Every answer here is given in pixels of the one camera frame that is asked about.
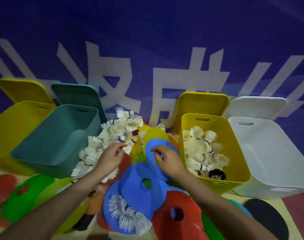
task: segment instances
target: left hand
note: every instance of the left hand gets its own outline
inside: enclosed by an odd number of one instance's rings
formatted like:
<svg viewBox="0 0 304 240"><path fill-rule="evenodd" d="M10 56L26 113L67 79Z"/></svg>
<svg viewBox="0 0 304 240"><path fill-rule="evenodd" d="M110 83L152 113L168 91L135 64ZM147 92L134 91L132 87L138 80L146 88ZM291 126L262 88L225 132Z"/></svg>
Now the left hand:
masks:
<svg viewBox="0 0 304 240"><path fill-rule="evenodd" d="M99 171L104 177L108 176L121 163L124 155L122 148L125 146L127 146L125 143L110 144L100 156L93 171Z"/></svg>

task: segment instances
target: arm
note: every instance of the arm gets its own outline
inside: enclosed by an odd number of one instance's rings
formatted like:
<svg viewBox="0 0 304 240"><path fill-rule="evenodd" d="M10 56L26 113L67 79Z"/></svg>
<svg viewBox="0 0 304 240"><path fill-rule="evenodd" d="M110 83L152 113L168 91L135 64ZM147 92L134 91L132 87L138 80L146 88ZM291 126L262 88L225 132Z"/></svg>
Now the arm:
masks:
<svg viewBox="0 0 304 240"><path fill-rule="evenodd" d="M186 170L172 149L157 146L151 149L158 166L177 181L200 206L226 240L278 240L259 222L248 216L222 196L214 193Z"/></svg>
<svg viewBox="0 0 304 240"><path fill-rule="evenodd" d="M69 186L0 234L0 240L50 239L99 182L121 162L124 143L112 143L102 153L96 167L75 184Z"/></svg>

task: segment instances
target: yellow bin lid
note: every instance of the yellow bin lid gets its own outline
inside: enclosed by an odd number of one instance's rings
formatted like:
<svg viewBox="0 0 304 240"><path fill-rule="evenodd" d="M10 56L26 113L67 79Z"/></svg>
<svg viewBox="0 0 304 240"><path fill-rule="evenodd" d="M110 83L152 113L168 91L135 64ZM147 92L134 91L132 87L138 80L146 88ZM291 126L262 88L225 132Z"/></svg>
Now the yellow bin lid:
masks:
<svg viewBox="0 0 304 240"><path fill-rule="evenodd" d="M186 113L222 116L229 105L229 97L222 93L184 92L176 103L172 134L178 135L181 117Z"/></svg>
<svg viewBox="0 0 304 240"><path fill-rule="evenodd" d="M38 81L18 78L1 78L0 89L14 102L34 101L54 104L46 88Z"/></svg>

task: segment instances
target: teal bin lid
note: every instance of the teal bin lid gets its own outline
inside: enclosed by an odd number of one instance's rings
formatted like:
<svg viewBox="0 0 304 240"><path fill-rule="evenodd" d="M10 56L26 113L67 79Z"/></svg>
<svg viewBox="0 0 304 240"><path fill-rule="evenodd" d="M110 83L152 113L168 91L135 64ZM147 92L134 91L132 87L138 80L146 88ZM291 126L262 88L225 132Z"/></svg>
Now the teal bin lid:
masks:
<svg viewBox="0 0 304 240"><path fill-rule="evenodd" d="M95 87L83 84L53 83L51 88L60 104L94 107L98 110L101 123L106 123L105 111Z"/></svg>

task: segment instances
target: hand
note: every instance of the hand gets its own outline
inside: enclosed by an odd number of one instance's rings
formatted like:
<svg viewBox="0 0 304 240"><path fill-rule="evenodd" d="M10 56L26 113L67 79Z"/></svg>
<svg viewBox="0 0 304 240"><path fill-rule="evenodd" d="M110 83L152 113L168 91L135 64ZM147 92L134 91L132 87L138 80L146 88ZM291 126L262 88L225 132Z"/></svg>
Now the hand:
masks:
<svg viewBox="0 0 304 240"><path fill-rule="evenodd" d="M108 176L121 163L124 155L122 148L125 146L125 143L110 144L100 156L94 170L99 171L104 177Z"/></svg>
<svg viewBox="0 0 304 240"><path fill-rule="evenodd" d="M151 152L154 152L155 161L161 170L174 180L186 172L180 157L171 148L160 145L152 148Z"/></svg>

